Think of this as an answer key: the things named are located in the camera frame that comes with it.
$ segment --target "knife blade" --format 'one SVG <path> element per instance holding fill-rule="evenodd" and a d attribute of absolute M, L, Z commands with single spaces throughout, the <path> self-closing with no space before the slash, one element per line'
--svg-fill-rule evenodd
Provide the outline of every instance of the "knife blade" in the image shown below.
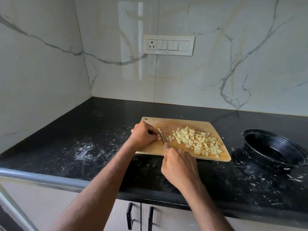
<path fill-rule="evenodd" d="M 159 132 L 159 134 L 160 134 L 160 137 L 161 137 L 161 141 L 163 142 L 163 144 L 165 144 L 165 140 L 163 138 L 163 135 L 160 132 Z"/>

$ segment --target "person's right arm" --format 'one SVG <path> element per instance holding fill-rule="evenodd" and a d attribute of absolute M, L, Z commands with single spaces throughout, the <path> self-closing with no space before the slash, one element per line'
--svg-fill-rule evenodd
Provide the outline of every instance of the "person's right arm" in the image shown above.
<path fill-rule="evenodd" d="M 234 231 L 202 184 L 197 161 L 183 149 L 164 145 L 162 174 L 182 193 L 202 231 Z"/>

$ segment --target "bowl rim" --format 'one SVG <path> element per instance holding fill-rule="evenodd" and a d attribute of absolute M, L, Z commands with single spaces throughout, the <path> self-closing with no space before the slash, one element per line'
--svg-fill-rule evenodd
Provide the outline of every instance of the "bowl rim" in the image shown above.
<path fill-rule="evenodd" d="M 303 155 L 304 157 L 304 163 L 302 164 L 291 164 L 291 163 L 285 163 L 285 162 L 282 162 L 282 161 L 279 161 L 279 160 L 276 160 L 274 158 L 271 158 L 267 155 L 264 155 L 262 154 L 260 151 L 256 150 L 254 147 L 252 147 L 245 139 L 245 137 L 248 135 L 248 134 L 254 134 L 254 133 L 258 133 L 258 134 L 263 134 L 263 135 L 270 135 L 270 136 L 273 136 L 273 137 L 276 137 L 276 138 L 280 138 L 290 144 L 292 144 L 294 147 L 298 148 L 300 151 L 301 151 L 301 154 Z M 269 160 L 272 160 L 276 163 L 279 163 L 279 164 L 283 164 L 283 165 L 286 165 L 286 166 L 290 166 L 290 167 L 301 167 L 301 166 L 308 166 L 308 152 L 303 148 L 301 147 L 300 145 L 298 145 L 297 143 L 283 137 L 283 136 L 280 136 L 280 135 L 277 135 L 273 132 L 270 132 L 270 131 L 265 131 L 265 130 L 261 130 L 261 129 L 247 129 L 247 130 L 244 130 L 242 131 L 241 133 L 242 135 L 242 138 L 244 139 L 244 142 L 245 144 L 247 144 L 252 150 L 254 150 L 256 153 L 262 155 L 263 157 L 265 157 L 266 159 L 269 159 Z"/>

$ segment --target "granite countertop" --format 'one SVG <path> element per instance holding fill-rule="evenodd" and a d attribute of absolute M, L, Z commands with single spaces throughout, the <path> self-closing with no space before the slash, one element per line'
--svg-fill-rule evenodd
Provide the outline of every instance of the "granite countertop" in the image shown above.
<path fill-rule="evenodd" d="M 242 150 L 241 137 L 243 130 L 263 129 L 308 149 L 308 117 L 91 98 L 1 154 L 0 176 L 26 174 L 32 181 L 35 175 L 58 176 L 53 178 L 64 177 L 82 189 L 143 116 L 208 121 L 225 138 L 230 162 L 197 163 L 202 182 L 226 216 L 308 227 L 308 167 L 274 171 L 260 166 Z M 161 164 L 161 156 L 135 155 L 118 198 L 189 209 L 161 174 Z"/>

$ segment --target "person's left hand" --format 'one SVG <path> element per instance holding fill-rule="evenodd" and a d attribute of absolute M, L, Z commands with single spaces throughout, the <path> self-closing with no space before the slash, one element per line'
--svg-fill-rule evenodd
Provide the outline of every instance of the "person's left hand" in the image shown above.
<path fill-rule="evenodd" d="M 135 128 L 132 129 L 132 134 L 127 140 L 135 150 L 140 150 L 141 148 L 149 145 L 153 141 L 160 141 L 161 137 L 159 136 L 158 130 L 152 127 L 150 124 L 145 121 L 135 125 Z"/>

